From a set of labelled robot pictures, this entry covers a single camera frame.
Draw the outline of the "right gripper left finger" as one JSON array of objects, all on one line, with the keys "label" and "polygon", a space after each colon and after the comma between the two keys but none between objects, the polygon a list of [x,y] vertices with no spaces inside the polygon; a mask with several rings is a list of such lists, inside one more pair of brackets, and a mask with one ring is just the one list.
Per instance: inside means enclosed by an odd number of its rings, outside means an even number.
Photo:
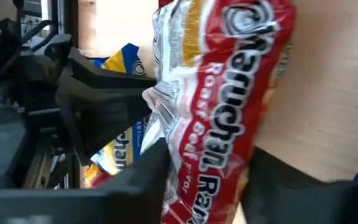
[{"label": "right gripper left finger", "polygon": [[0,190],[0,223],[159,223],[169,167],[161,138],[95,189]]}]

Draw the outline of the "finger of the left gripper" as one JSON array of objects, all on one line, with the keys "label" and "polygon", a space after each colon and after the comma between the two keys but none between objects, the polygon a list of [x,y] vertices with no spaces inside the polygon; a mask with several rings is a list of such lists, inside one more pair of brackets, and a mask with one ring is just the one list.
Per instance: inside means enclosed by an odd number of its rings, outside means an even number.
[{"label": "finger of the left gripper", "polygon": [[70,49],[66,69],[58,81],[57,91],[59,93],[86,90],[87,88],[92,90],[146,89],[157,83],[153,78],[98,68],[76,48]]},{"label": "finger of the left gripper", "polygon": [[60,93],[60,114],[80,164],[151,113],[142,90]]}]

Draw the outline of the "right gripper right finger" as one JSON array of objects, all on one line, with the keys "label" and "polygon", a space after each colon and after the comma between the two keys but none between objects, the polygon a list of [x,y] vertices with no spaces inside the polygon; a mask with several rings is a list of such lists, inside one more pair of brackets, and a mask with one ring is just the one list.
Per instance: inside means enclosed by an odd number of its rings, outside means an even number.
[{"label": "right gripper right finger", "polygon": [[249,224],[358,224],[358,183],[320,181],[257,147],[241,204]]}]

